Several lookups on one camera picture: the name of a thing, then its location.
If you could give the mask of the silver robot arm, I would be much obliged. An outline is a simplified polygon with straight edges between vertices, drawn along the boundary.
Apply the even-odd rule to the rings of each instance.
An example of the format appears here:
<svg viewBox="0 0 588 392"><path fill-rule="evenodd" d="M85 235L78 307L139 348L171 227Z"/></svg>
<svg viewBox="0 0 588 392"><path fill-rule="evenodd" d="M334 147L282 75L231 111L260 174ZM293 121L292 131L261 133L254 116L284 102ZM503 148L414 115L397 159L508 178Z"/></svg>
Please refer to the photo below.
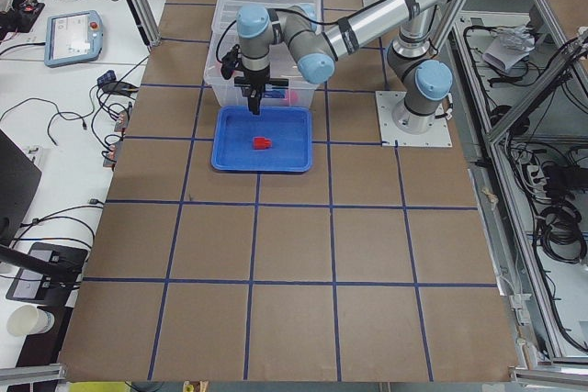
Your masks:
<svg viewBox="0 0 588 392"><path fill-rule="evenodd" d="M433 47L443 43L461 0L375 0L346 17L327 23L322 32L308 5L268 8L242 6L236 16L238 42L219 59L221 75L230 79L242 72L237 84L245 89L249 110L257 115L266 86L271 84L270 48L285 44L304 80L327 82L337 61L396 28L387 62L406 89L392 110L395 125L411 134L428 131L435 112L448 96L453 74L433 58Z"/></svg>

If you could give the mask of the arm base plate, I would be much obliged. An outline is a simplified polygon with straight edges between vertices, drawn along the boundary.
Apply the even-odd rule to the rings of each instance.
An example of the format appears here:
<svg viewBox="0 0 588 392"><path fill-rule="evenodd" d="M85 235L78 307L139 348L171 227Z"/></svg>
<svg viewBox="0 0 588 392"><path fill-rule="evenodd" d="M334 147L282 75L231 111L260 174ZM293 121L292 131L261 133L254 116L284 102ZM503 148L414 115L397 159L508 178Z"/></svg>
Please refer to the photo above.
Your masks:
<svg viewBox="0 0 588 392"><path fill-rule="evenodd" d="M453 146L448 121L451 119L452 96L449 107L441 102L433 115L417 116L405 106L404 91L377 91L376 108L379 118L380 143L387 147L451 148Z"/></svg>

